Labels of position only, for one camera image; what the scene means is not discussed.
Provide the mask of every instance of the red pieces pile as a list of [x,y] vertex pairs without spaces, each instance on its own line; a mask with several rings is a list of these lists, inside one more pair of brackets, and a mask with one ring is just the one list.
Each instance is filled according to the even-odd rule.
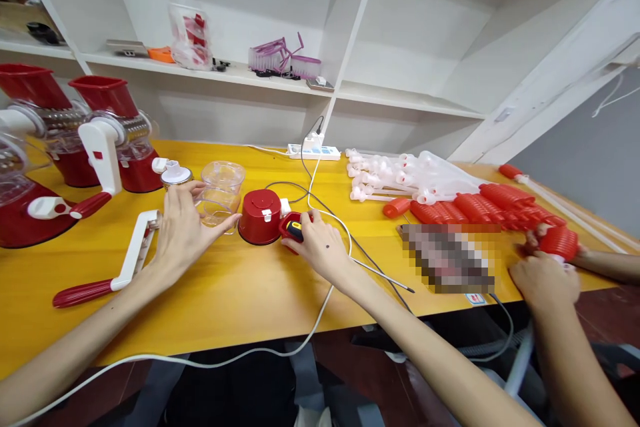
[[423,224],[499,224],[504,230],[533,230],[540,223],[554,227],[567,222],[535,203],[535,197],[512,185],[484,183],[480,193],[458,193],[453,202],[422,205],[411,202],[411,213]]

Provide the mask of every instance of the white power strip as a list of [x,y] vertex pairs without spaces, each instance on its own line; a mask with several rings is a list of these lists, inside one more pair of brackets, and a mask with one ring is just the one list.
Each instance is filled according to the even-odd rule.
[[[291,159],[299,159],[300,158],[300,144],[299,143],[290,143],[287,146],[287,153],[289,154],[289,158]],[[342,155],[340,151],[336,147],[325,147],[324,145],[318,146],[313,145],[311,147],[305,146],[305,149],[302,151],[302,154],[305,157],[305,160],[340,160],[340,156]]]

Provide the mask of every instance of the wooden table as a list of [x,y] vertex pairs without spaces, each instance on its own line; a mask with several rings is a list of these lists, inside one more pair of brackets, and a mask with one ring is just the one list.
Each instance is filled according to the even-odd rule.
[[[248,147],[156,141],[160,155],[176,159],[193,170],[196,177],[213,160],[237,162],[247,169],[243,192],[264,188],[272,181],[293,181],[307,186],[309,178],[299,161]],[[419,316],[470,308],[461,294],[432,294],[416,276],[415,266],[403,254],[395,226],[405,222],[389,220],[382,205],[349,200],[351,179],[346,159],[324,161],[318,168],[313,192],[349,227],[369,255],[391,277],[411,286],[415,294],[399,290]],[[313,171],[314,161],[307,163]],[[465,165],[478,177],[507,181],[494,167]],[[99,191],[73,189],[62,184],[53,168],[34,172],[32,177],[71,201],[81,201]],[[273,188],[281,197],[295,199],[302,191],[288,185]],[[122,192],[89,219],[80,221],[62,236],[23,250],[0,249],[0,378],[45,349],[79,322],[90,316],[109,296],[87,304],[56,310],[51,300],[56,292],[87,282],[112,278],[119,273],[129,238],[139,212],[162,208],[164,191],[146,194]],[[544,201],[540,204],[553,211]],[[294,208],[306,210],[300,202]],[[587,246],[607,248],[571,225]],[[503,234],[503,261],[497,266],[496,293],[504,302],[521,300],[505,265],[517,257],[512,243],[522,234]],[[366,261],[354,246],[353,255]],[[583,289],[615,286],[613,282],[582,273]],[[381,285],[392,293],[389,284]],[[329,284],[305,262],[283,248],[251,246],[237,234],[223,236],[185,274],[183,279],[138,315],[97,359],[108,364],[133,354],[172,355],[246,344],[261,340],[307,334],[314,324]],[[319,331],[372,323],[360,307],[335,291]]]

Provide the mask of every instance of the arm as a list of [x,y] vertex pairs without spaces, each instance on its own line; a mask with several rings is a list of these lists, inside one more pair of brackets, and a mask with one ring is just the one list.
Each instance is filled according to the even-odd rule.
[[582,248],[571,263],[618,282],[640,285],[640,256],[596,252]]
[[[549,227],[547,224],[539,224],[535,232],[527,232],[525,251],[528,254],[532,254],[538,248],[539,239],[547,234]],[[640,285],[640,256],[596,252],[580,245],[578,254],[571,263],[618,282]]]
[[0,382],[0,426],[31,415],[64,393],[138,312],[175,284],[235,223],[239,215],[215,228],[200,223],[192,195],[202,187],[194,181],[170,188],[156,256],[149,265],[108,304]]
[[345,251],[339,232],[317,211],[302,214],[305,241],[283,244],[355,300],[395,340],[458,421],[466,427],[538,426],[514,399],[453,346],[402,308]]
[[575,270],[565,273],[558,262],[537,252],[509,273],[533,314],[543,378],[562,425],[635,426],[578,320],[573,304],[580,294],[580,281]]

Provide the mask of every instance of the hand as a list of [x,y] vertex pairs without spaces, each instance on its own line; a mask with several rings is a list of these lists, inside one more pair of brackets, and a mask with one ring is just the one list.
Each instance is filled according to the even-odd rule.
[[364,272],[347,255],[340,232],[325,224],[316,209],[302,213],[300,223],[304,242],[299,244],[292,239],[283,239],[282,244],[297,252],[318,274],[346,293],[345,290]]
[[521,260],[509,269],[527,305],[534,312],[570,308],[580,296],[580,278],[573,266],[565,268],[545,252]]
[[[533,255],[533,252],[538,250],[540,245],[540,239],[547,235],[547,231],[551,228],[549,224],[538,224],[535,228],[535,231],[529,230],[525,235],[527,236],[527,243],[524,245],[524,250],[528,255]],[[578,244],[578,253],[577,257],[586,258],[590,254],[588,248],[586,248],[582,244]]]
[[205,227],[193,202],[205,185],[194,180],[169,187],[155,257],[135,279],[168,289],[241,217],[236,213],[215,227]]

